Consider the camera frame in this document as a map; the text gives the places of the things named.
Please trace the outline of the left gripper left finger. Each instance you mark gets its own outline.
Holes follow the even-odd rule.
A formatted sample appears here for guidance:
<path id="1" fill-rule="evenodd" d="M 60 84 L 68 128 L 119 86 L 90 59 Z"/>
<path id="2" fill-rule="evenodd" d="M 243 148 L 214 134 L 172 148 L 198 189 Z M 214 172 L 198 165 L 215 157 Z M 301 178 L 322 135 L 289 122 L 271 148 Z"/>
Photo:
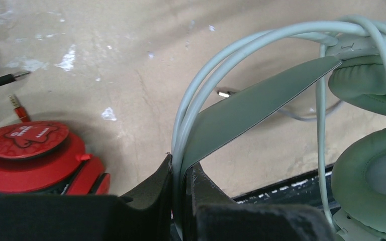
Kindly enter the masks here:
<path id="1" fill-rule="evenodd" d="M 0 240 L 169 240 L 172 156 L 122 196 L 0 198 Z"/>

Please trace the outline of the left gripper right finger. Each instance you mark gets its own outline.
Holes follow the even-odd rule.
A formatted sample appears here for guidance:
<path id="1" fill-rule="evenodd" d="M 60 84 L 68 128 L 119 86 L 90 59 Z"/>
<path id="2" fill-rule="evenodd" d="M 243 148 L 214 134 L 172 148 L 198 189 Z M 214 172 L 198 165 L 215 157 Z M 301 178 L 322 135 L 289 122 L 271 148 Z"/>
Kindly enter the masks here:
<path id="1" fill-rule="evenodd" d="M 200 164 L 187 172 L 184 240 L 334 240 L 323 210 L 303 204 L 239 204 Z"/>

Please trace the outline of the red headphones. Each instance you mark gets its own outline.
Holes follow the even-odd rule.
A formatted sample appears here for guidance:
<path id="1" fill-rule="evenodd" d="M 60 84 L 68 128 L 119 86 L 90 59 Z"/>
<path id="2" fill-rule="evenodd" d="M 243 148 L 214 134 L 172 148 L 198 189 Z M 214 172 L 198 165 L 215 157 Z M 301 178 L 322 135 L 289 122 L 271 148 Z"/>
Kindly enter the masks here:
<path id="1" fill-rule="evenodd" d="M 0 128 L 0 197 L 11 194 L 107 194 L 110 174 L 63 123 Z"/>

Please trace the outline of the mint green headphones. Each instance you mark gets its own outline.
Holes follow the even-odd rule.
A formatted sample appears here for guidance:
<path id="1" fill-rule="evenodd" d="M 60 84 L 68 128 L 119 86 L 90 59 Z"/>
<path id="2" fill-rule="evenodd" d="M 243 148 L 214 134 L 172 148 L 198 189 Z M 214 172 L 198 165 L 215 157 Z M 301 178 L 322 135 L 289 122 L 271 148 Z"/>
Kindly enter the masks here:
<path id="1" fill-rule="evenodd" d="M 290 68 L 203 108 L 217 84 L 257 50 L 284 38 L 320 44 L 318 59 Z M 324 217 L 334 240 L 386 240 L 386 128 L 353 143 L 325 172 L 326 89 L 361 109 L 386 116 L 386 22 L 362 16 L 304 22 L 258 32 L 215 55 L 194 77 L 177 110 L 171 151 L 173 215 L 183 239 L 187 172 L 316 86 L 318 175 Z"/>

